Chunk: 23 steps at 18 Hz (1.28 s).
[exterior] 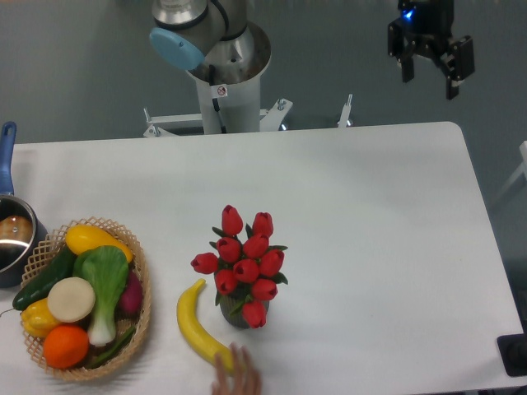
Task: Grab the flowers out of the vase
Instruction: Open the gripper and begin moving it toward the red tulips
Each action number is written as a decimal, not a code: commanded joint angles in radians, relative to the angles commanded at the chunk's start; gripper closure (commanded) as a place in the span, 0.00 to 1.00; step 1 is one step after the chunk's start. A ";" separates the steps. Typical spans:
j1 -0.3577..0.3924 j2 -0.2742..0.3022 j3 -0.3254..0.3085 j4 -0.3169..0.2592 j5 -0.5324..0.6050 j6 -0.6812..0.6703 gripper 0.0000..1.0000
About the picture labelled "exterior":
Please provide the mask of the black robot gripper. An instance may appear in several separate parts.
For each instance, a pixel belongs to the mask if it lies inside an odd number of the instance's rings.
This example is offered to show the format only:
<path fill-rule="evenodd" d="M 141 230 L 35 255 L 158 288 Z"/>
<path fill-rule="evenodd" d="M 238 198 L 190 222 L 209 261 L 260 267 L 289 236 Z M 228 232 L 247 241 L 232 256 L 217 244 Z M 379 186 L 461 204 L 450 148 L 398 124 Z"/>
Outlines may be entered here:
<path fill-rule="evenodd" d="M 403 83 L 414 78 L 415 56 L 427 58 L 445 75 L 447 100 L 459 94 L 459 81 L 475 72 L 473 38 L 452 34 L 452 1 L 399 1 L 399 17 L 389 23 L 388 55 L 400 65 Z"/>

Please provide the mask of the person's hand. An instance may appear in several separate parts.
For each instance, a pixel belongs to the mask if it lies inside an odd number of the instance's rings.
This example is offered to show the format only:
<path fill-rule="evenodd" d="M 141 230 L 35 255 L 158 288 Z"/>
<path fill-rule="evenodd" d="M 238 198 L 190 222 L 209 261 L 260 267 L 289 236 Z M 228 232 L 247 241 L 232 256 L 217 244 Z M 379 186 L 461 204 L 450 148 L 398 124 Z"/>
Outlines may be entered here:
<path fill-rule="evenodd" d="M 216 379 L 212 383 L 212 394 L 259 395 L 263 391 L 260 372 L 254 367 L 252 357 L 247 349 L 230 344 L 233 361 L 232 376 L 229 378 L 226 367 L 219 355 L 215 356 L 214 367 Z"/>

